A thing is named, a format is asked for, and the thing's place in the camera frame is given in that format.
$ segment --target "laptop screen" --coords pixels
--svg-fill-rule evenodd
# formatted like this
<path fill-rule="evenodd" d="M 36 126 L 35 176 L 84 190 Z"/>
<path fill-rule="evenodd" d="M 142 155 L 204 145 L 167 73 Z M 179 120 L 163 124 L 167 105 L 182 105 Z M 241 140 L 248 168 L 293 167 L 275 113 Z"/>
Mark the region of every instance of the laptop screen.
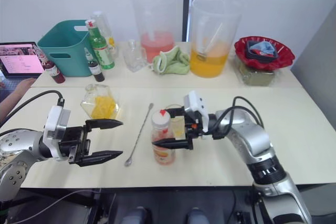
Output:
<path fill-rule="evenodd" d="M 33 44 L 0 43 L 0 67 L 5 77 L 36 77 L 43 73 Z"/>

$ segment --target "green bottle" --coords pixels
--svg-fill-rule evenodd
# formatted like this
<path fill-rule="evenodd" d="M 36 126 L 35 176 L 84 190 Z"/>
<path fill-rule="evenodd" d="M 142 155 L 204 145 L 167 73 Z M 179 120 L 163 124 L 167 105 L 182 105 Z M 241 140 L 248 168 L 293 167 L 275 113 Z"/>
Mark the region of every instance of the green bottle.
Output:
<path fill-rule="evenodd" d="M 94 19 L 85 21 L 85 25 L 89 30 L 90 43 L 95 51 L 99 64 L 103 69 L 110 69 L 114 67 L 114 61 L 110 53 L 106 40 L 101 36 L 97 23 Z"/>

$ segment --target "green towel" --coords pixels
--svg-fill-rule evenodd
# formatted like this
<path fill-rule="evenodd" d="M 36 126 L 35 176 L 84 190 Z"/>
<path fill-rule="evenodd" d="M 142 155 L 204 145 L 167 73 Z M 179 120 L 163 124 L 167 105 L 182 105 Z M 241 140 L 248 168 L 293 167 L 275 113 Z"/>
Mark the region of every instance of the green towel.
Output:
<path fill-rule="evenodd" d="M 157 74 L 187 74 L 190 70 L 189 55 L 178 46 L 168 52 L 160 52 L 153 59 L 152 70 Z"/>

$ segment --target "green container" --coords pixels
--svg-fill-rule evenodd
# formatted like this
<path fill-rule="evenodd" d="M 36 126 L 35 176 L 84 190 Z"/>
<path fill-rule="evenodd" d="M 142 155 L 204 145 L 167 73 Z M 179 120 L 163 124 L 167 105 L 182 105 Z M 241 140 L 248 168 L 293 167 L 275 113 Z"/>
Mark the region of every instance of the green container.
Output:
<path fill-rule="evenodd" d="M 65 20 L 54 26 L 37 45 L 66 77 L 90 76 L 84 47 L 95 55 L 85 20 Z"/>

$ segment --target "red bottle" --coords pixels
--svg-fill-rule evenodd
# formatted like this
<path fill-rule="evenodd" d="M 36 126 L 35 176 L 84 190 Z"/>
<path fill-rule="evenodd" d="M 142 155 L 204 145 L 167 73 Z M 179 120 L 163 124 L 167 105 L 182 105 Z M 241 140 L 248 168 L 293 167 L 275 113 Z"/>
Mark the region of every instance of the red bottle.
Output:
<path fill-rule="evenodd" d="M 50 76 L 54 79 L 54 81 L 56 81 L 56 83 L 65 82 L 65 78 L 64 78 L 63 74 L 56 67 L 55 63 L 48 60 L 48 58 L 42 52 L 42 50 L 39 49 L 38 47 L 36 47 L 35 45 L 34 45 L 34 49 L 35 49 L 35 51 L 38 55 L 38 58 L 42 62 L 43 69 L 46 70 L 50 74 Z"/>

